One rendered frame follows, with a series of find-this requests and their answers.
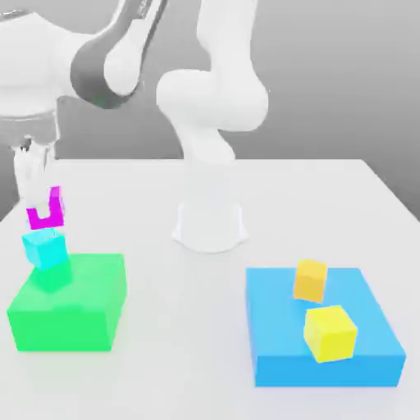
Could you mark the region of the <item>small orange cube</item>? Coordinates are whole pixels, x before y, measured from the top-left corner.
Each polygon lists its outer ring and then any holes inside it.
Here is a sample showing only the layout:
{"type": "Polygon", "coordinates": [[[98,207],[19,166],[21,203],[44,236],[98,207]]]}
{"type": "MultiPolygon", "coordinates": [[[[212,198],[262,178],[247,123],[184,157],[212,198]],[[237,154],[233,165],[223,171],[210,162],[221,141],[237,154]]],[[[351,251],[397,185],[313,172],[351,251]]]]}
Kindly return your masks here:
{"type": "Polygon", "coordinates": [[[309,259],[299,260],[294,279],[293,298],[321,304],[324,297],[327,265],[309,259]]]}

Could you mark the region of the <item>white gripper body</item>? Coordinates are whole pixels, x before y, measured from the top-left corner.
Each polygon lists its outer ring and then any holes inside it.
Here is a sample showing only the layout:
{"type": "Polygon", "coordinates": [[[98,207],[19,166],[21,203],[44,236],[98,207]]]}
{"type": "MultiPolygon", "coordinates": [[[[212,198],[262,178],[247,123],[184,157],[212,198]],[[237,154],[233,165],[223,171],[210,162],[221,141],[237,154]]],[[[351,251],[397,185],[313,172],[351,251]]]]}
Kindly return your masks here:
{"type": "Polygon", "coordinates": [[[49,186],[46,171],[55,159],[54,144],[31,144],[16,147],[14,171],[20,199],[27,208],[36,208],[47,202],[49,186]]]}

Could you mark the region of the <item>large blue box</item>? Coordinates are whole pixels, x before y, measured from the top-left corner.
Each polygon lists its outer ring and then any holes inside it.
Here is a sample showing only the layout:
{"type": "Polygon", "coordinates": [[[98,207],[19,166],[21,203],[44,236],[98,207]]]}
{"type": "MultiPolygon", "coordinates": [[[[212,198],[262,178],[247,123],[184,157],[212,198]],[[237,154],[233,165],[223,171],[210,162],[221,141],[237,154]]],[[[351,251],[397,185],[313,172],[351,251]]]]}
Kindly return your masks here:
{"type": "Polygon", "coordinates": [[[394,387],[406,354],[357,268],[331,268],[323,303],[340,305],[358,328],[350,359],[317,363],[304,341],[305,313],[294,299],[292,267],[249,267],[246,312],[256,386],[394,387]]]}

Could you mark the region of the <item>small cyan cube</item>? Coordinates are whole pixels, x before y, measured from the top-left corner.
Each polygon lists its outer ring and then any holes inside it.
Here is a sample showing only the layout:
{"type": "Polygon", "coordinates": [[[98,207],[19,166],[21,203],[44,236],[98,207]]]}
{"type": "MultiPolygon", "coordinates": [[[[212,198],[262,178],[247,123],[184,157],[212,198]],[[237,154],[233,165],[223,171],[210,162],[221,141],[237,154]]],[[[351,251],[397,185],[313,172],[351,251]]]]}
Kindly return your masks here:
{"type": "Polygon", "coordinates": [[[39,270],[47,270],[68,259],[65,236],[54,228],[24,234],[25,256],[39,270]]]}

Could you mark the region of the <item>small green cube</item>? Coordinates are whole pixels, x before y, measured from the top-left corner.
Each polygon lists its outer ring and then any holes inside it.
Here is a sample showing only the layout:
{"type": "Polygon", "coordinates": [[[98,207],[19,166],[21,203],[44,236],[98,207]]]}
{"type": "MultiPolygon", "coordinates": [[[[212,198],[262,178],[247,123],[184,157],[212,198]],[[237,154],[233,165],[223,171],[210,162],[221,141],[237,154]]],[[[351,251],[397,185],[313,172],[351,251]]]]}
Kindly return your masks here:
{"type": "Polygon", "coordinates": [[[54,293],[72,282],[71,260],[61,262],[46,270],[35,268],[30,280],[35,287],[45,293],[54,293]]]}

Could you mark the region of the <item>small magenta cube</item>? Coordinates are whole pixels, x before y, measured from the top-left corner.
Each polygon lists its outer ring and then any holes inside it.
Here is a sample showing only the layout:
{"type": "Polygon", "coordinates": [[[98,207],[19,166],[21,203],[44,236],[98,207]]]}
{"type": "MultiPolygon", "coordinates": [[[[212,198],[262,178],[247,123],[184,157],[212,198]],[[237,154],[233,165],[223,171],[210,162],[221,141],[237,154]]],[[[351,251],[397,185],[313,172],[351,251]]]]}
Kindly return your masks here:
{"type": "Polygon", "coordinates": [[[60,185],[50,188],[48,210],[49,214],[46,217],[41,217],[36,208],[26,209],[31,230],[64,226],[65,206],[60,185]]]}

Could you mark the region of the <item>large green box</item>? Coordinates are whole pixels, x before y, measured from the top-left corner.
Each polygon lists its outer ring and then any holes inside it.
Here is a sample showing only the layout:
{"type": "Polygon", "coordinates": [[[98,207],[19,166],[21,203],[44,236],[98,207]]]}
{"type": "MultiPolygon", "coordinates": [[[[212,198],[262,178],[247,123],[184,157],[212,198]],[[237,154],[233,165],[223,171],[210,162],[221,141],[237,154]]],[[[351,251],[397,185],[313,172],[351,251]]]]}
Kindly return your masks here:
{"type": "Polygon", "coordinates": [[[28,276],[7,309],[19,351],[109,351],[127,296],[121,253],[72,253],[72,282],[54,293],[28,276]]]}

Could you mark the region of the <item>small yellow cube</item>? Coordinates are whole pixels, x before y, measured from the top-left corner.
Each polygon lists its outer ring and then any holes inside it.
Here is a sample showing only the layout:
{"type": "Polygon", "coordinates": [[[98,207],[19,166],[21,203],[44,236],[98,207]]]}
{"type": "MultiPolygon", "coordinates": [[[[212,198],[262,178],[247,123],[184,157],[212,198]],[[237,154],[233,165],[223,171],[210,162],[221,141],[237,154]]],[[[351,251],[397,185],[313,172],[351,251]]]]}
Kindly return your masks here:
{"type": "Polygon", "coordinates": [[[305,313],[304,341],[318,363],[352,358],[357,335],[357,326],[340,305],[305,313]]]}

